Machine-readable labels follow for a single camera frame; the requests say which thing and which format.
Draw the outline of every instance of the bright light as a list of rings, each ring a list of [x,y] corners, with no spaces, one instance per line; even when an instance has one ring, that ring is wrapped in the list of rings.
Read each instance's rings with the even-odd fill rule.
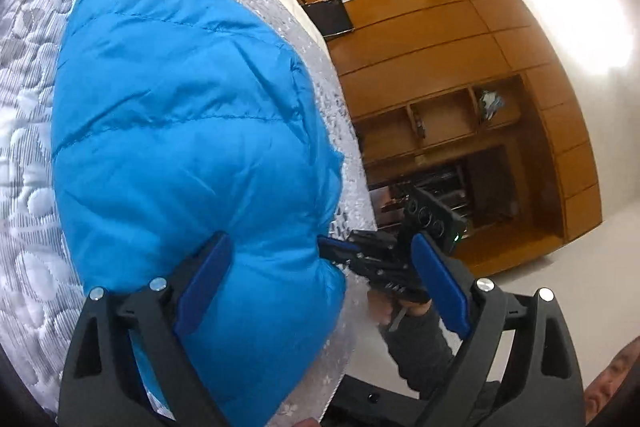
[[[593,73],[625,66],[632,34],[618,0],[533,0],[545,24]]]

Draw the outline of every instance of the dark gray sleeve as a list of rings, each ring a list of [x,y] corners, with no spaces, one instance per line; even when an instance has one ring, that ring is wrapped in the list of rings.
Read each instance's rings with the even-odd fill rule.
[[[405,316],[398,329],[381,329],[391,358],[398,365],[398,373],[409,388],[420,393],[421,400],[430,399],[447,376],[453,352],[440,330],[440,315],[431,309],[421,317]],[[478,396],[468,427],[476,425],[492,409],[500,382],[487,382]]]

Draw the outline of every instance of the silver screw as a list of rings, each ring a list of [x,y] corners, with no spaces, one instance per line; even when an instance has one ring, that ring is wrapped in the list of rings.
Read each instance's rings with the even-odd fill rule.
[[[495,284],[491,279],[478,279],[476,281],[476,286],[478,286],[478,289],[483,292],[490,292],[495,288]]]
[[[554,293],[549,288],[540,288],[538,295],[543,301],[551,302],[554,299]]]
[[[164,277],[156,277],[149,283],[149,288],[154,292],[164,290],[166,288],[166,279]]]
[[[99,301],[104,297],[104,288],[100,288],[100,286],[96,286],[89,292],[89,298],[92,301]]]

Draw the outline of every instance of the gray patterned bedspread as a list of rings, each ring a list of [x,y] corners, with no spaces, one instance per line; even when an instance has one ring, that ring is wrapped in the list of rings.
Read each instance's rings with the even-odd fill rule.
[[[327,54],[279,0],[237,0],[305,62],[332,143],[345,156],[331,234],[373,229],[353,127]],[[51,188],[50,115],[58,47],[74,0],[0,0],[0,344],[37,401],[56,412],[63,363],[84,297]],[[366,286],[348,275],[338,326],[270,425],[319,418],[353,349]]]

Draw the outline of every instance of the blue jacket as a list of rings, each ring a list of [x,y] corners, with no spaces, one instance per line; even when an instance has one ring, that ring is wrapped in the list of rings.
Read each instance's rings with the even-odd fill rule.
[[[77,0],[52,150],[85,292],[134,291],[216,230],[230,234],[228,275],[181,341],[231,424],[264,425],[344,297],[342,273],[316,246],[338,202],[342,156],[300,58],[233,0]]]

